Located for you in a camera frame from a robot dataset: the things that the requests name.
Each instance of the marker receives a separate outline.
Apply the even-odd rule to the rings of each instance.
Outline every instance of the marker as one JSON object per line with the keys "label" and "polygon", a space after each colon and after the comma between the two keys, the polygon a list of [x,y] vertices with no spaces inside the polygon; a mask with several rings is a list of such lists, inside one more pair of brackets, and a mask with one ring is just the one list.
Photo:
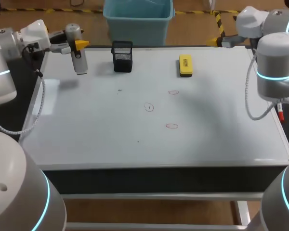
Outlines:
{"label": "marker", "polygon": [[284,118],[284,112],[283,112],[283,106],[281,103],[277,104],[277,111],[278,111],[278,117],[279,117],[279,121],[281,123],[285,122],[285,118]]}

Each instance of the blue plastic bin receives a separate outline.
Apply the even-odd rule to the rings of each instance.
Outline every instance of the blue plastic bin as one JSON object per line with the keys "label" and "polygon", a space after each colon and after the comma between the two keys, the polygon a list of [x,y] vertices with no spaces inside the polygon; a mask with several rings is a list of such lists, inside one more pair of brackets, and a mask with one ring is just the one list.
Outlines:
{"label": "blue plastic bin", "polygon": [[165,45],[174,16],[172,0],[105,0],[104,4],[111,40],[132,41],[133,45]]}

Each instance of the whiteboard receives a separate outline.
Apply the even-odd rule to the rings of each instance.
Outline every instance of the whiteboard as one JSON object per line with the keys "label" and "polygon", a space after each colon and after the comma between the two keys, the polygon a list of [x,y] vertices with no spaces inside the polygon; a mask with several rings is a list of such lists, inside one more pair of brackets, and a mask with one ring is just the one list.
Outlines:
{"label": "whiteboard", "polygon": [[[179,77],[180,54],[193,76]],[[289,144],[272,110],[248,118],[245,47],[133,49],[131,73],[115,73],[110,49],[87,49],[89,71],[77,76],[70,55],[43,62],[46,100],[20,143],[43,170],[288,165]],[[250,76],[250,109],[268,103]],[[36,117],[37,83],[25,128]]]}

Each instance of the drawn circle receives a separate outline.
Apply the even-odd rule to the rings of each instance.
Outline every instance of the drawn circle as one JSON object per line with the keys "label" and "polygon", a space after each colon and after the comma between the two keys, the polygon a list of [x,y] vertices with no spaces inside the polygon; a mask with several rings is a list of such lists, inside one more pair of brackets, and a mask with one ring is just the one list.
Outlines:
{"label": "drawn circle", "polygon": [[154,106],[151,103],[144,103],[144,107],[147,112],[153,112],[154,110]]}
{"label": "drawn circle", "polygon": [[176,124],[166,124],[166,127],[170,129],[177,129],[179,126]]}
{"label": "drawn circle", "polygon": [[179,94],[179,91],[178,90],[169,90],[168,93],[170,95],[176,95],[176,94]]}

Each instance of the yellow and black tape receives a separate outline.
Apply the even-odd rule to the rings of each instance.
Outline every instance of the yellow and black tape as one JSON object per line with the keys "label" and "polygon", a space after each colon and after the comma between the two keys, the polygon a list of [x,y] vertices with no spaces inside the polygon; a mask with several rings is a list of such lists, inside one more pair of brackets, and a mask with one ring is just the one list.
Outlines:
{"label": "yellow and black tape", "polygon": [[2,12],[15,12],[15,11],[38,11],[38,12],[75,12],[75,13],[103,13],[102,10],[74,10],[74,9],[60,9],[60,8],[2,8]]}
{"label": "yellow and black tape", "polygon": [[[75,12],[75,13],[103,13],[103,10],[76,10],[65,8],[2,8],[3,12],[15,12],[15,11],[42,11],[42,12]],[[240,11],[176,11],[176,14],[204,14],[204,13],[240,13]]]}
{"label": "yellow and black tape", "polygon": [[225,30],[224,30],[223,25],[222,25],[221,14],[215,12],[214,15],[215,15],[215,19],[216,19],[218,30],[220,31],[221,37],[225,37],[226,34],[225,34]]}
{"label": "yellow and black tape", "polygon": [[204,13],[240,13],[240,11],[176,11],[176,14],[204,14]]}

